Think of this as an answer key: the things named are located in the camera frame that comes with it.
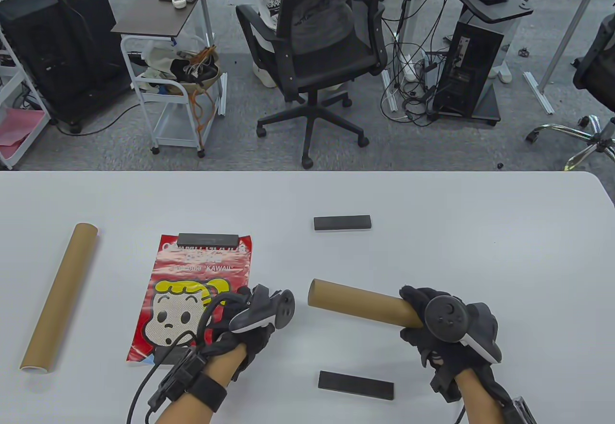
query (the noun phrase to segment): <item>office chair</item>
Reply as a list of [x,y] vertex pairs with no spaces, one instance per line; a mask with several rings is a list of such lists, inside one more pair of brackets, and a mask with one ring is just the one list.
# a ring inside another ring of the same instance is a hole
[[[310,169],[314,162],[309,157],[309,147],[314,130],[314,121],[324,119],[357,135],[360,147],[366,147],[369,139],[363,129],[330,112],[325,101],[318,103],[318,91],[371,73],[378,75],[387,64],[386,48],[382,36],[382,13],[384,6],[379,0],[345,0],[352,9],[354,30],[342,41],[324,49],[308,53],[295,53],[298,37],[294,35],[297,25],[307,16],[318,11],[327,0],[282,0],[277,17],[277,29],[272,31],[259,17],[252,6],[237,6],[237,17],[246,36],[252,59],[259,68],[270,73],[283,93],[286,105],[298,101],[303,105],[288,108],[283,112],[266,116],[257,122],[257,136],[264,137],[265,125],[305,116],[307,118],[301,165]],[[273,45],[275,53],[262,48],[252,31],[254,28]],[[323,31],[331,25],[322,25]],[[307,103],[299,94],[307,93]],[[351,104],[347,95],[343,105]]]
[[[586,89],[597,101],[615,112],[615,13],[606,17],[598,28],[598,35],[593,40],[590,50],[581,59],[573,83],[578,89]],[[602,128],[597,116],[591,114],[578,121],[585,128],[590,125],[591,132],[563,125],[541,125],[530,132],[525,140],[534,143],[541,130],[552,129],[587,143],[587,147],[570,158],[564,171],[571,171],[593,152],[604,153],[615,161],[615,117],[611,117]]]

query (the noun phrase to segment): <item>cardboard tube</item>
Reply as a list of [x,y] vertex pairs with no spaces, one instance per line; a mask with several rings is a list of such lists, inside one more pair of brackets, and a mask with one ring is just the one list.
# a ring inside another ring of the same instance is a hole
[[75,226],[19,369],[47,373],[53,368],[86,278],[97,234],[98,229],[91,224]]
[[307,304],[406,328],[421,328],[417,312],[403,299],[324,280],[312,280]]

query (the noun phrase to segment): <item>chair backrest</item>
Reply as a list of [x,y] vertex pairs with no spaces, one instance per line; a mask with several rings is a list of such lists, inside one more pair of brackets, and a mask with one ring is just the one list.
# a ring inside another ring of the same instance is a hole
[[615,112],[615,13],[600,24],[598,35],[578,65],[573,83]]
[[386,64],[379,0],[281,0],[276,35],[295,54],[327,48],[354,33]]

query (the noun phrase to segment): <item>glove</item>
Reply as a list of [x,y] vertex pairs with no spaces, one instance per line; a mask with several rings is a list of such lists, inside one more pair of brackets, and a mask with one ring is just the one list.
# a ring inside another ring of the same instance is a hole
[[[413,288],[404,286],[399,290],[399,295],[408,302],[417,312],[417,315],[425,324],[425,308],[431,299],[440,295],[447,295],[447,292],[433,290],[432,288]],[[421,354],[423,367],[427,362],[438,371],[442,365],[446,367],[448,373],[455,377],[466,369],[480,369],[489,365],[487,360],[480,356],[474,349],[463,346],[459,342],[444,342],[436,338],[427,327],[423,328],[404,328],[400,332],[401,338],[410,345],[417,347]]]
[[[250,296],[252,291],[247,286],[238,288],[237,292],[241,295]],[[242,333],[232,333],[229,331],[229,323],[235,315],[247,309],[248,305],[237,301],[226,301],[222,310],[222,319],[211,326],[213,329],[213,346],[224,345],[223,351],[231,351],[239,344],[246,345],[246,358],[237,368],[233,380],[237,380],[239,373],[248,367],[254,360],[254,357],[265,348],[269,342],[271,333],[275,331],[275,327],[270,323],[266,327],[258,327]]]

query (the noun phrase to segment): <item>chrome chair base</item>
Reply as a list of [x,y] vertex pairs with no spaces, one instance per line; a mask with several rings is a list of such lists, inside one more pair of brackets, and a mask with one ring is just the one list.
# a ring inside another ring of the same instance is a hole
[[590,114],[584,116],[578,121],[578,125],[582,128],[589,126],[590,132],[583,132],[582,130],[573,129],[571,127],[562,125],[541,125],[534,128],[527,136],[525,140],[529,143],[534,143],[538,138],[541,130],[551,129],[558,132],[563,132],[571,137],[580,139],[587,143],[587,147],[572,156],[564,165],[564,171],[571,171],[580,165],[585,159],[593,152],[604,153],[606,156],[615,161],[615,140],[613,140],[613,134],[615,134],[615,117],[609,119],[604,129],[600,125],[600,120],[597,116]]

